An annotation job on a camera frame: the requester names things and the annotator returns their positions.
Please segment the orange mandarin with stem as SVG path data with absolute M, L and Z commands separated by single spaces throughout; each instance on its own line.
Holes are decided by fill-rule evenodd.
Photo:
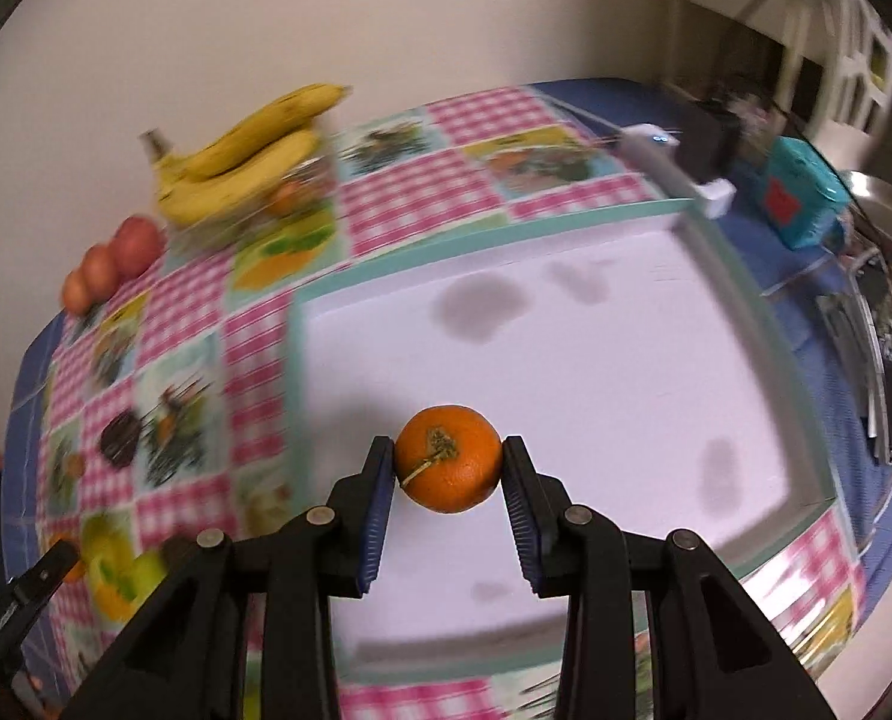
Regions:
M 460 514 L 485 502 L 500 483 L 503 442 L 478 411 L 430 406 L 400 431 L 394 460 L 400 489 L 415 504 Z

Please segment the dark date near apples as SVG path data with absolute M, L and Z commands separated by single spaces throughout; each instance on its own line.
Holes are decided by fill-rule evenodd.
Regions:
M 133 410 L 121 411 L 99 436 L 99 452 L 115 470 L 132 465 L 142 437 L 142 420 Z

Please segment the pink checkered fruit tablecloth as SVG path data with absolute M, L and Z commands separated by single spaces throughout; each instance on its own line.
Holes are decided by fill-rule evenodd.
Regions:
M 53 353 L 36 533 L 85 555 L 49 606 L 60 691 L 83 681 L 155 585 L 167 538 L 210 527 L 267 535 L 308 507 L 286 426 L 286 310 L 301 286 L 447 234 L 662 195 L 522 89 L 409 110 L 341 135 L 337 148 L 327 208 L 247 244 L 164 255 Z M 99 436 L 124 410 L 142 437 L 132 465 L 115 470 Z M 836 499 L 740 577 L 809 670 L 851 639 L 864 592 Z

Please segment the white tray teal rim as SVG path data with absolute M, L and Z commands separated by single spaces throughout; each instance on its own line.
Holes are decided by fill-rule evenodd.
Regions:
M 701 536 L 736 574 L 836 499 L 797 362 L 686 200 L 447 234 L 304 284 L 286 310 L 296 491 L 320 504 L 434 405 L 520 437 L 627 532 Z

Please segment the small orange-red apple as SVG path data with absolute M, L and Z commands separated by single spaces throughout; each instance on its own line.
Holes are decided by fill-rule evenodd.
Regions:
M 73 317 L 84 317 L 93 307 L 93 296 L 83 273 L 78 268 L 71 270 L 65 277 L 60 291 L 60 301 L 65 312 Z

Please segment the middle red apple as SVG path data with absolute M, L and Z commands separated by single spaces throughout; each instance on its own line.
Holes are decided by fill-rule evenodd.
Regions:
M 119 288 L 121 275 L 107 244 L 94 244 L 83 255 L 83 280 L 94 302 L 106 302 Z

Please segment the red apple nearest bananas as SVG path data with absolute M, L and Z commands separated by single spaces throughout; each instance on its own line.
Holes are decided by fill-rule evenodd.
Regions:
M 148 216 L 128 216 L 115 231 L 109 247 L 122 280 L 135 280 L 161 257 L 163 231 Z

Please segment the clear plastic fruit container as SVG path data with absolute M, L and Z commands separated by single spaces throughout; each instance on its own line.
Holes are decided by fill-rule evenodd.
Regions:
M 169 247 L 181 255 L 205 255 L 241 242 L 256 241 L 286 223 L 327 208 L 337 185 L 335 160 L 329 153 L 317 153 L 307 163 L 258 202 L 249 203 L 228 216 L 179 229 L 167 223 Z

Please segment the teal box red label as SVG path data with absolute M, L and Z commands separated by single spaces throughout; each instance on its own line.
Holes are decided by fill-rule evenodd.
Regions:
M 776 138 L 759 186 L 758 206 L 792 250 L 821 242 L 849 205 L 849 193 L 807 140 Z

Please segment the lower yellow banana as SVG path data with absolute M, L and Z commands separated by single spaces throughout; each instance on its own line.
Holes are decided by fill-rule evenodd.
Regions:
M 166 151 L 151 166 L 156 176 L 156 208 L 179 229 L 216 220 L 258 202 L 290 172 L 316 156 L 320 133 L 300 128 L 288 133 L 231 171 L 194 179 L 187 160 Z

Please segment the yellow banana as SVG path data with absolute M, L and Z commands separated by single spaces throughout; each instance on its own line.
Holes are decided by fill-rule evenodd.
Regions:
M 320 133 L 300 128 L 288 133 L 231 171 L 194 179 L 187 160 L 166 151 L 151 166 L 156 176 L 156 208 L 179 229 L 216 220 L 258 202 L 290 172 L 316 156 Z
M 171 160 L 192 179 L 213 179 L 254 158 L 265 146 L 278 142 L 332 109 L 350 93 L 348 86 L 314 83 L 280 96 L 252 112 L 210 145 L 194 154 L 176 154 L 159 130 L 140 137 L 151 164 Z

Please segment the metal bowl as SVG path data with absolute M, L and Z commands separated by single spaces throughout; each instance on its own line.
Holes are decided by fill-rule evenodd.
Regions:
M 864 218 L 892 247 L 892 185 L 859 171 L 843 171 L 841 179 L 864 211 Z

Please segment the white power strip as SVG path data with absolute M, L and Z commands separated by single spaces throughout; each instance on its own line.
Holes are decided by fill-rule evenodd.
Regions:
M 737 187 L 725 177 L 696 182 L 675 161 L 680 140 L 654 124 L 636 124 L 618 130 L 620 158 L 649 177 L 670 199 L 692 199 L 709 220 L 731 210 Z

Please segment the black power adapter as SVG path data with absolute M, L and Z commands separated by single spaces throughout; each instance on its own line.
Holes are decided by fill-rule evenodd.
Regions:
M 695 184 L 724 177 L 742 140 L 742 122 L 719 101 L 688 103 L 680 112 L 675 163 Z

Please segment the upper yellow banana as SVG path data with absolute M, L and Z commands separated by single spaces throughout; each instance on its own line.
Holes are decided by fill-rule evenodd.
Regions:
M 254 158 L 265 146 L 278 142 L 332 109 L 350 93 L 348 86 L 314 83 L 280 96 L 252 112 L 210 145 L 194 154 L 176 154 L 159 130 L 140 137 L 151 164 L 171 160 L 192 179 L 213 179 Z

